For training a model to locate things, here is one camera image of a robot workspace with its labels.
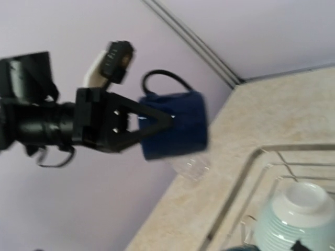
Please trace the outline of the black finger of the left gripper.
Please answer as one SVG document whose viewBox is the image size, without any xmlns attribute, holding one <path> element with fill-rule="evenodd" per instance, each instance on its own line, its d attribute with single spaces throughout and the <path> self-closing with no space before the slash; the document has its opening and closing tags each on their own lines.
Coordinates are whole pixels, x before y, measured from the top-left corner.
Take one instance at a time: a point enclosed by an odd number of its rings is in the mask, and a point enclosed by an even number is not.
<svg viewBox="0 0 335 251">
<path fill-rule="evenodd" d="M 113 113 L 107 118 L 107 153 L 120 153 L 141 140 L 168 129 L 173 123 L 171 115 L 115 93 L 108 94 L 107 111 Z M 155 123 L 129 131 L 131 113 L 152 118 Z"/>
</svg>

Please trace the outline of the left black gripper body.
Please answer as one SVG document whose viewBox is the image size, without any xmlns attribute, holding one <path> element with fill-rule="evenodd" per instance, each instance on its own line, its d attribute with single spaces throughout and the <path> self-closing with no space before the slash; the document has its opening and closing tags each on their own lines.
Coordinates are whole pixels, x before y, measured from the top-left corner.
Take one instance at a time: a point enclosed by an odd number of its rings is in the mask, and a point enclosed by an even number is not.
<svg viewBox="0 0 335 251">
<path fill-rule="evenodd" d="M 76 92 L 73 145 L 106 153 L 126 148 L 126 99 L 101 88 Z"/>
</svg>

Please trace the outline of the dark blue mug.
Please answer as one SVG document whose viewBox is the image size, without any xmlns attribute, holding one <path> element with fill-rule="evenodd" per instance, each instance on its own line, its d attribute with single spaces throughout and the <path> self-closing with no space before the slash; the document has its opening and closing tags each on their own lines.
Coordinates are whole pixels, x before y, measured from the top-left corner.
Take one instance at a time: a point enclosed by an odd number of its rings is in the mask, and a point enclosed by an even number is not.
<svg viewBox="0 0 335 251">
<path fill-rule="evenodd" d="M 153 75 L 165 75 L 179 82 L 186 91 L 158 95 L 147 88 Z M 178 75 L 166 70 L 149 71 L 141 83 L 145 96 L 139 103 L 169 114 L 172 126 L 141 141 L 146 160 L 163 159 L 201 152 L 208 146 L 207 111 L 203 95 Z"/>
</svg>

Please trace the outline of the clear glass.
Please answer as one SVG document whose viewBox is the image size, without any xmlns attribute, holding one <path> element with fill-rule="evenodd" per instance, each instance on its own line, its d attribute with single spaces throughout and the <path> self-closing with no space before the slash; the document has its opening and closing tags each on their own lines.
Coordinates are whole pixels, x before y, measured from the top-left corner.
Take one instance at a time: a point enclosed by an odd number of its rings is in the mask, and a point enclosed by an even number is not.
<svg viewBox="0 0 335 251">
<path fill-rule="evenodd" d="M 198 181 L 210 170 L 210 159 L 207 153 L 198 153 L 167 158 L 166 161 L 184 178 Z"/>
</svg>

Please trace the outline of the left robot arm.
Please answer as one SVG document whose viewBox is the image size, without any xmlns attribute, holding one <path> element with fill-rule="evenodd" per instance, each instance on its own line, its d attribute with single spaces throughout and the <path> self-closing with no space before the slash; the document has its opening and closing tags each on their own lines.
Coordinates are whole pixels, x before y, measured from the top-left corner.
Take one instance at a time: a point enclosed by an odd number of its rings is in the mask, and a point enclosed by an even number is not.
<svg viewBox="0 0 335 251">
<path fill-rule="evenodd" d="M 48 146 L 56 146 L 68 153 L 62 168 L 76 146 L 119 153 L 172 125 L 167 113 L 108 92 L 115 79 L 118 68 L 101 87 L 79 88 L 75 102 L 60 104 L 49 52 L 1 59 L 1 150 L 19 142 L 44 167 Z"/>
</svg>

